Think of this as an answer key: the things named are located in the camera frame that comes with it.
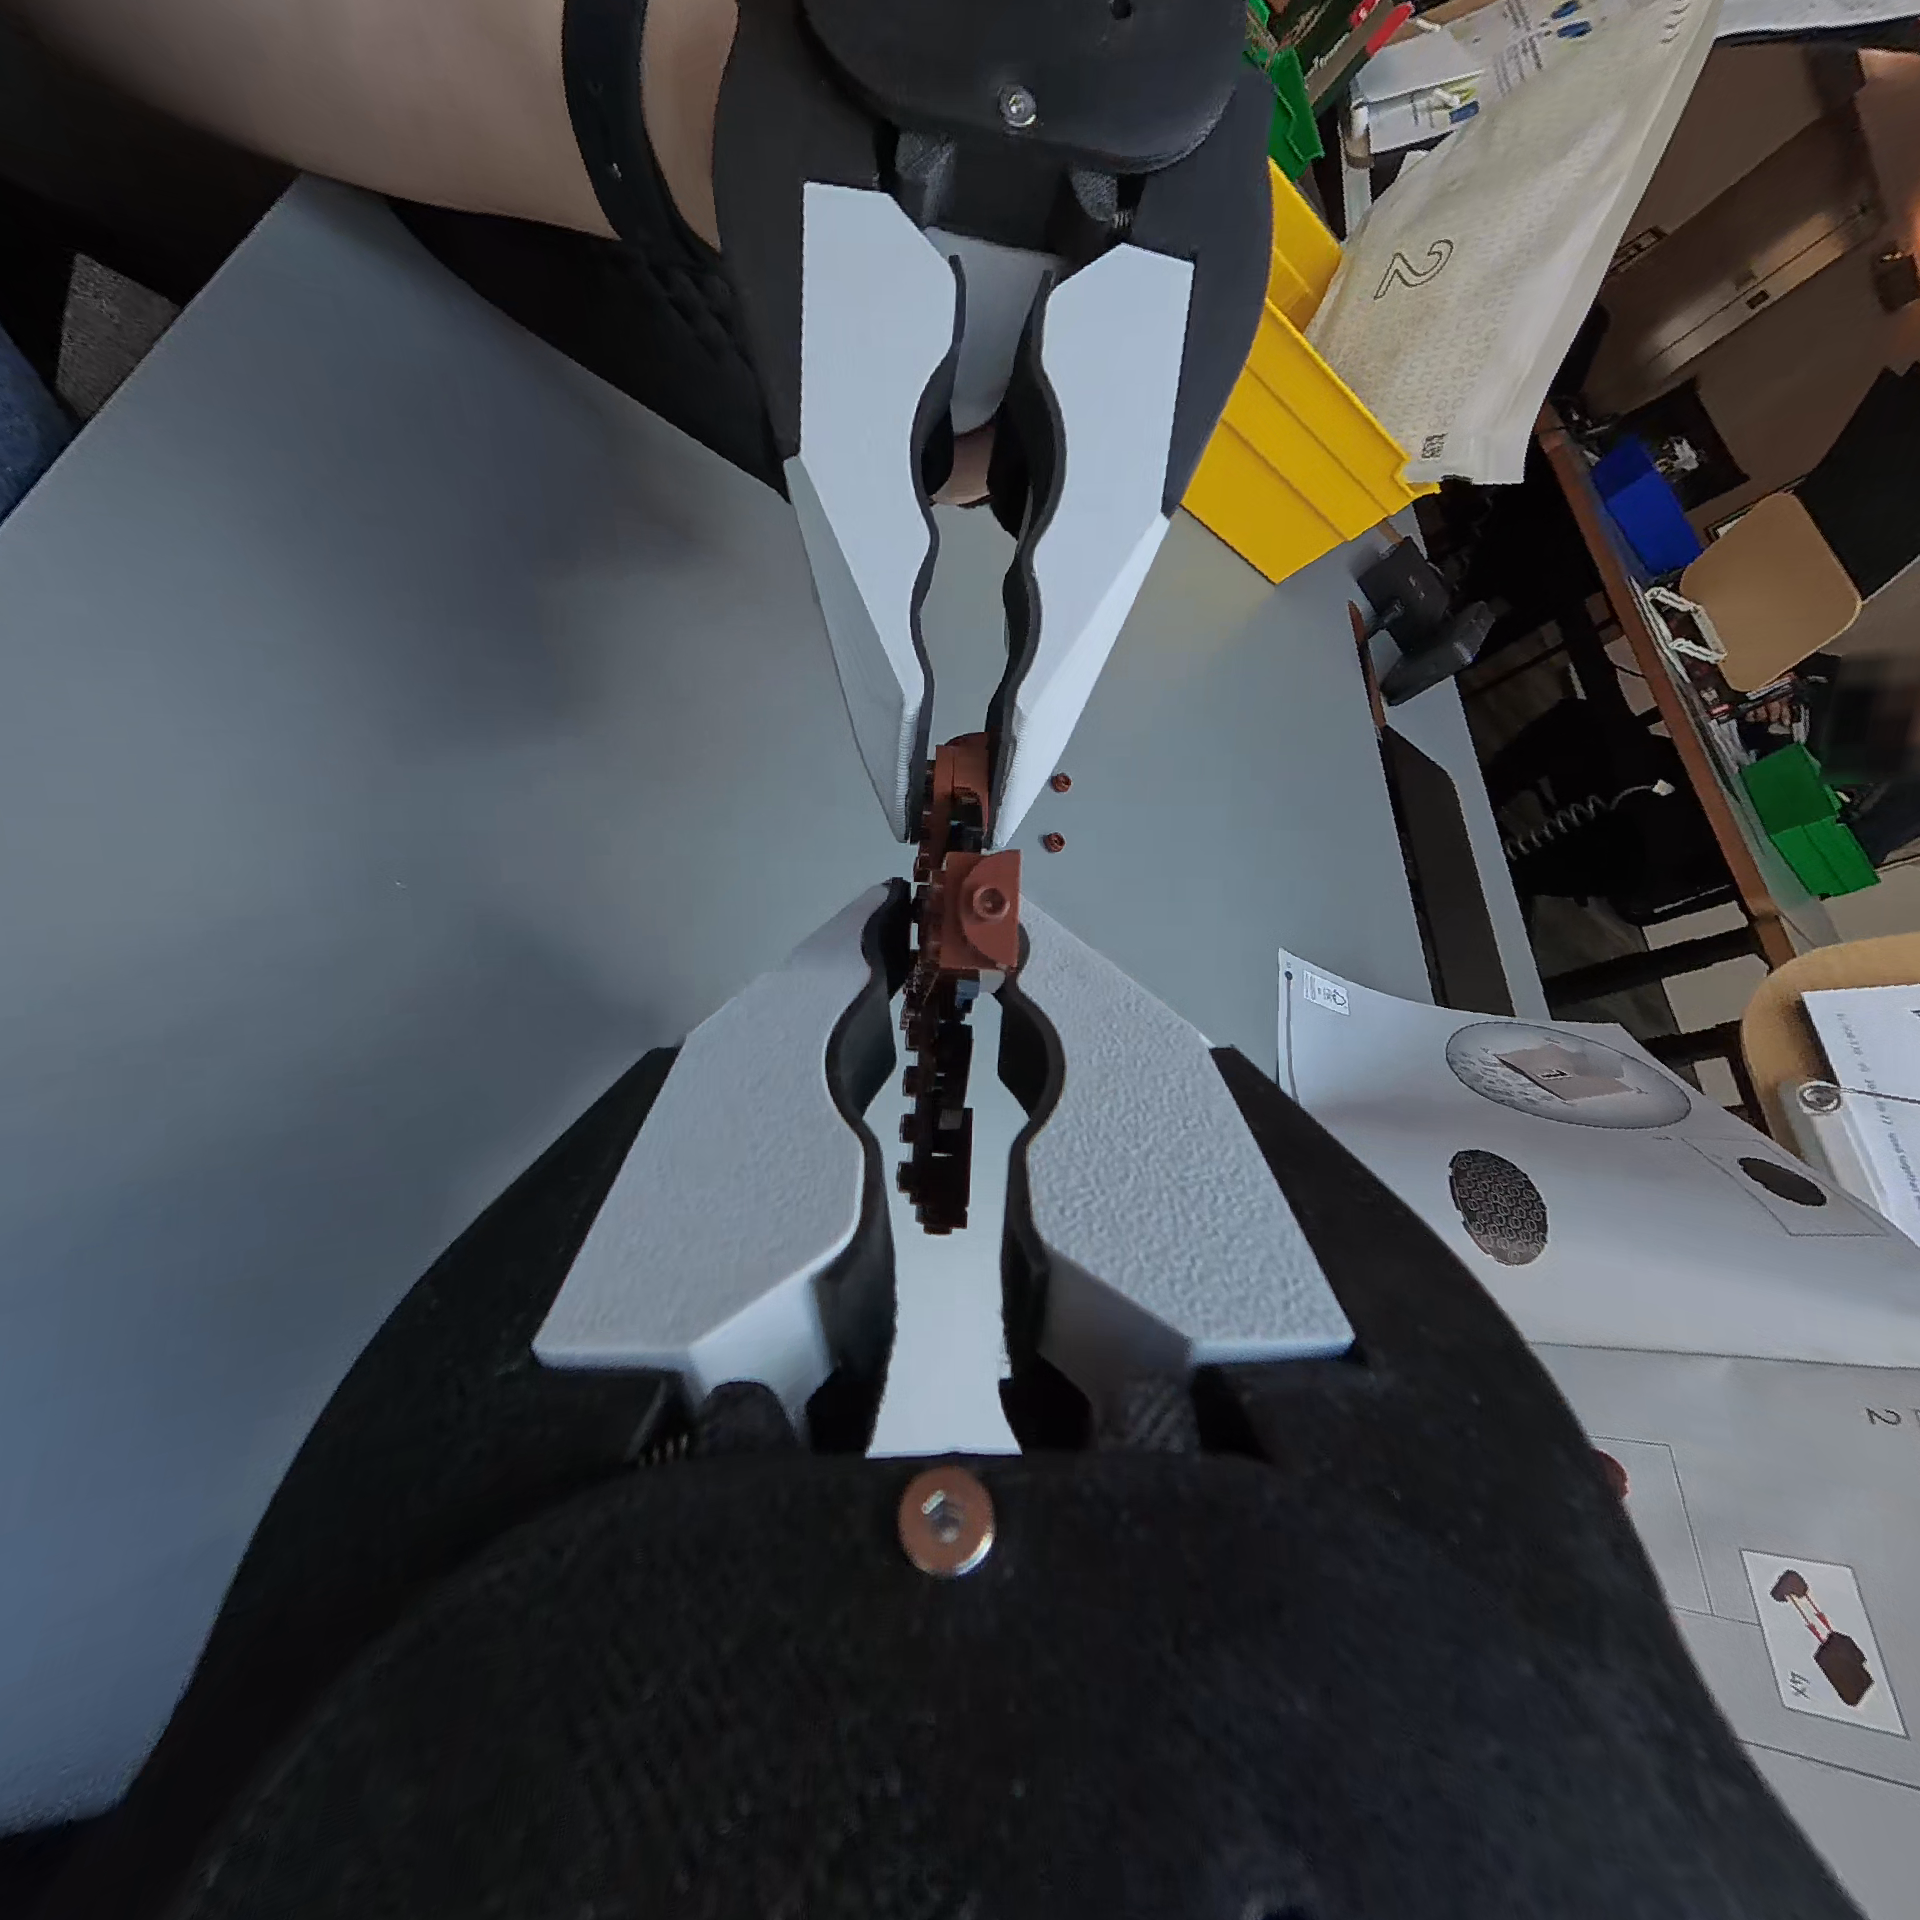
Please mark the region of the green plastic bin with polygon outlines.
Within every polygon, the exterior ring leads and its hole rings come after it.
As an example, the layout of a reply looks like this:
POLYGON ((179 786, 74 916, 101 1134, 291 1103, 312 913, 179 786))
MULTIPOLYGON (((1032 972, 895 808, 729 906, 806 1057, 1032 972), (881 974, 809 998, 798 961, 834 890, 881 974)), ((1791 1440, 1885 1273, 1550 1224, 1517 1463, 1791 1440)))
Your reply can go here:
POLYGON ((1251 46, 1245 56, 1273 96, 1266 152, 1286 180, 1297 180, 1325 150, 1301 60, 1286 46, 1266 50, 1251 46))
POLYGON ((1790 742, 1752 759, 1736 778, 1767 838, 1807 894, 1827 901, 1881 881, 1872 856, 1841 821, 1840 792, 1826 784, 1807 746, 1790 742))

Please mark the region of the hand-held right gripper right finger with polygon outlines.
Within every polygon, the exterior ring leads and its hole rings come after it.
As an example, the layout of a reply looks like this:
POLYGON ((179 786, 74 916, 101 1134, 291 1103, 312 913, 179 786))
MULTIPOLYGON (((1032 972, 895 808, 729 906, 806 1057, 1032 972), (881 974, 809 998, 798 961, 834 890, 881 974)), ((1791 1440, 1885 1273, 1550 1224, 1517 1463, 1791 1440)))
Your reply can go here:
POLYGON ((998 990, 998 1079, 1021 1113, 1000 1233, 1015 1375, 1049 1368, 1096 1404, 1352 1346, 1207 1036, 1034 904, 998 990))

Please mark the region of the white brick model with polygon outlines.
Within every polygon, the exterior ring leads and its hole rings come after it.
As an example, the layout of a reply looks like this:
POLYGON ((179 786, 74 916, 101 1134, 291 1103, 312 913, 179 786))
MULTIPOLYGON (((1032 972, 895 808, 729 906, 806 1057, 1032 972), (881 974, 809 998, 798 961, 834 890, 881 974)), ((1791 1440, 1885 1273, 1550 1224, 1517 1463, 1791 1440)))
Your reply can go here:
POLYGON ((1711 614, 1698 601, 1658 582, 1637 584, 1634 598, 1651 639, 1674 671, 1725 685, 1725 646, 1711 614))

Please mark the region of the instruction poster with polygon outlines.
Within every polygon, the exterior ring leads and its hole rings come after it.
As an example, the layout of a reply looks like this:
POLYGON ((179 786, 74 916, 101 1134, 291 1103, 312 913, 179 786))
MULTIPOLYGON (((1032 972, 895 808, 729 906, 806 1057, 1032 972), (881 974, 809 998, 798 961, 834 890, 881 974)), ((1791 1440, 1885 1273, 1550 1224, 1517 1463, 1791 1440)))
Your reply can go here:
POLYGON ((1800 1015, 1814 1049, 1786 1084, 1800 1143, 1918 1240, 1918 986, 1807 992, 1800 1015))

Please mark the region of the long wooden table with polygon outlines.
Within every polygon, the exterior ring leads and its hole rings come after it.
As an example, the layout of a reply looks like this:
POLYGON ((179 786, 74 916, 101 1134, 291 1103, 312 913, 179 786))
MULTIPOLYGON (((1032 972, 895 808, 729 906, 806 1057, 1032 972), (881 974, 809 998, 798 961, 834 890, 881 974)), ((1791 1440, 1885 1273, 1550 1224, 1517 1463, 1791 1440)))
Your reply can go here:
POLYGON ((1592 486, 1592 468, 1583 447, 1567 431, 1552 402, 1544 402, 1535 418, 1534 441, 1552 468, 1558 494, 1598 570, 1599 596, 1666 724, 1666 733, 1685 766, 1686 786, 1699 805, 1735 886, 1735 898, 1744 913, 1744 933, 1729 940, 1715 936, 1714 941, 1727 945, 1729 956, 1752 952, 1765 961, 1767 972, 1775 972, 1795 956, 1791 940, 1794 925, 1785 913, 1782 901, 1768 886, 1768 878, 1785 873, 1785 863, 1765 850, 1759 816, 1747 805, 1736 775, 1722 762, 1711 741, 1706 714, 1686 673, 1674 670, 1663 648, 1643 602, 1643 589, 1627 564, 1629 554, 1592 486))

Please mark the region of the black tablet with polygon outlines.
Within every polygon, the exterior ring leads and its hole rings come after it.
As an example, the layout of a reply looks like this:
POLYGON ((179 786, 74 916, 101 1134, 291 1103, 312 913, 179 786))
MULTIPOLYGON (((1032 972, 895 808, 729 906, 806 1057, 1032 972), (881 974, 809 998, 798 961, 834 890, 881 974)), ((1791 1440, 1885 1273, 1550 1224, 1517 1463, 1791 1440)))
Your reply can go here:
POLYGON ((1514 1015, 1451 772, 1391 727, 1379 728, 1377 746, 1433 1001, 1487 1017, 1514 1015))

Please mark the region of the brown brick assembly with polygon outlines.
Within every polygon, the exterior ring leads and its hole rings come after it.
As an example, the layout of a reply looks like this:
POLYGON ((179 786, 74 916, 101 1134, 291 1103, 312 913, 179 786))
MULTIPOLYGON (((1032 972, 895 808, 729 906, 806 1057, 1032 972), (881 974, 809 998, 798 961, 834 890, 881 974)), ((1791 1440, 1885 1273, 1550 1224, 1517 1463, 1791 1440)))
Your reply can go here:
POLYGON ((975 997, 1018 969, 1021 856, 992 850, 984 733, 939 744, 919 808, 912 945, 903 983, 903 1161, 895 1184, 930 1237, 969 1222, 969 1070, 975 997))

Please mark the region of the grey desk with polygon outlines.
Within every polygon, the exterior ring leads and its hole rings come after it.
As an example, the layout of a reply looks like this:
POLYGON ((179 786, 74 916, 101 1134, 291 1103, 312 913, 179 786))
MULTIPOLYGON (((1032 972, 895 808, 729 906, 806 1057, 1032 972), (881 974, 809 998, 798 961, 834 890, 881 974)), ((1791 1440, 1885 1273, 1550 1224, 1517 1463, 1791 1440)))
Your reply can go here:
POLYGON ((302 182, 5 520, 5 1832, 402 1294, 905 866, 786 503, 302 182))

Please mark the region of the light wooden chair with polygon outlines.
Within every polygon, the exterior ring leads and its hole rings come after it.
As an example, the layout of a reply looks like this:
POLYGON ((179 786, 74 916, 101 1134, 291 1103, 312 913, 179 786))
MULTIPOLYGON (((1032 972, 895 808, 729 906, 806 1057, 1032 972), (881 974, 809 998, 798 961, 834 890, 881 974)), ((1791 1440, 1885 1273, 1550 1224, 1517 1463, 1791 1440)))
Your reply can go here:
POLYGON ((1759 1126, 1773 1143, 1794 1150, 1786 1095, 1826 1065, 1803 997, 1838 990, 1913 990, 1915 984, 1918 933, 1823 944, 1761 977, 1744 1007, 1739 1042, 1745 1079, 1759 1096, 1759 1126))
POLYGON ((1759 692, 1843 636, 1863 593, 1791 490, 1755 500, 1679 576, 1695 624, 1718 641, 1718 673, 1759 692))

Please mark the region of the black power adapter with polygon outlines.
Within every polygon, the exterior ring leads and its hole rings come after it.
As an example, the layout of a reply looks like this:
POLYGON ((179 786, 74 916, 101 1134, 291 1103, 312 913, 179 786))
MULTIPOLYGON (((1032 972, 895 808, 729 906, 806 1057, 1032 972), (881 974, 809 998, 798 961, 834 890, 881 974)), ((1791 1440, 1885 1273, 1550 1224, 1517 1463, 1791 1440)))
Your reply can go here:
POLYGON ((1453 598, 1448 581, 1409 537, 1377 550, 1359 566, 1354 584, 1369 613, 1361 644, 1384 633, 1399 648, 1375 680, 1384 709, 1403 705, 1462 673, 1494 625, 1487 602, 1453 598))

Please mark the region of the white paper bag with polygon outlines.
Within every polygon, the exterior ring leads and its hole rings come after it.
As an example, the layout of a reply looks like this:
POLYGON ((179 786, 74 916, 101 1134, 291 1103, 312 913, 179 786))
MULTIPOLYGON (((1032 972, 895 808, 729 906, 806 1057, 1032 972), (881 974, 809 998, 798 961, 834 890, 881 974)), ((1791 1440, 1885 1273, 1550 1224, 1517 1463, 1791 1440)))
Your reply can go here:
POLYGON ((1711 50, 1714 1, 1618 4, 1411 160, 1343 246, 1310 344, 1406 453, 1403 485, 1522 480, 1711 50))

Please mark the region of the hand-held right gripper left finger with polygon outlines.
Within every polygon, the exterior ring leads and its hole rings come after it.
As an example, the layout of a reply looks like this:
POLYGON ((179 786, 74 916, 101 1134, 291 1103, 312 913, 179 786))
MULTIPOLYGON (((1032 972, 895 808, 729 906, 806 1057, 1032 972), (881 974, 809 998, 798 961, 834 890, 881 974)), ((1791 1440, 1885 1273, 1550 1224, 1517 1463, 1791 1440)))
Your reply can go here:
POLYGON ((696 1024, 534 1335, 559 1370, 881 1388, 883 1164, 907 889, 871 886, 696 1024))

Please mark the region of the yellow plastic bin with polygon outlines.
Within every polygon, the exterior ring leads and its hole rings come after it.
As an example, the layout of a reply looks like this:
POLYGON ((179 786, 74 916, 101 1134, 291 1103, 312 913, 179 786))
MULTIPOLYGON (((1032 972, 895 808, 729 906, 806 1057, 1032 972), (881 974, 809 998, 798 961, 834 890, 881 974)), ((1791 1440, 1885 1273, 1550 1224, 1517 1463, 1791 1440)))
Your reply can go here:
POLYGON ((1184 509, 1282 584, 1438 485, 1406 481, 1406 449, 1310 344, 1306 327, 1342 249, 1279 166, 1266 174, 1273 230, 1264 312, 1184 509))

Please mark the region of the blue plastic bin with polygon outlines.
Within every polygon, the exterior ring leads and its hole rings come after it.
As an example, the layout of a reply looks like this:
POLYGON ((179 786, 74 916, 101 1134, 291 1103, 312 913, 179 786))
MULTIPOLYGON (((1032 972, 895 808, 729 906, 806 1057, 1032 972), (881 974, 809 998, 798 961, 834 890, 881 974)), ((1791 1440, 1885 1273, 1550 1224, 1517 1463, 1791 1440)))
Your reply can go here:
POLYGON ((1669 581, 1699 558, 1679 496, 1638 436, 1621 433, 1592 463, 1590 485, 1643 581, 1669 581))

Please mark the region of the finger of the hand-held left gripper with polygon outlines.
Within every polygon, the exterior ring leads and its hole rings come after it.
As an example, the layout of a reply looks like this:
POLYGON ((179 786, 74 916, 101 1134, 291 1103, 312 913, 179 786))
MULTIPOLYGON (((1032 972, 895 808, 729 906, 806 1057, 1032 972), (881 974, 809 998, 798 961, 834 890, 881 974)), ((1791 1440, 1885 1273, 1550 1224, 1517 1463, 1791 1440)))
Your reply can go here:
POLYGON ((939 554, 922 453, 962 320, 959 270, 890 196, 803 182, 800 445, 784 478, 855 744, 903 844, 920 832, 920 606, 939 554))
POLYGON ((1185 261, 1119 244, 1027 316, 1003 424, 1025 494, 990 709, 995 845, 1056 772, 1165 540, 1190 286, 1185 261))

